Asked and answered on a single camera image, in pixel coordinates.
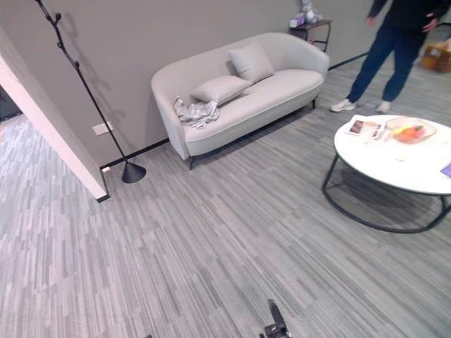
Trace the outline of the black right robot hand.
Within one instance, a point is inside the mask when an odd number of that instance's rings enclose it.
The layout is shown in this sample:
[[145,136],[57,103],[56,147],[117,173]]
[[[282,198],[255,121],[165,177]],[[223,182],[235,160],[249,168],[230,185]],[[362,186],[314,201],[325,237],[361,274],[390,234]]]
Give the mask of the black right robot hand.
[[289,331],[282,314],[273,299],[268,300],[268,307],[274,323],[264,327],[264,332],[259,334],[260,338],[283,338],[289,337]]

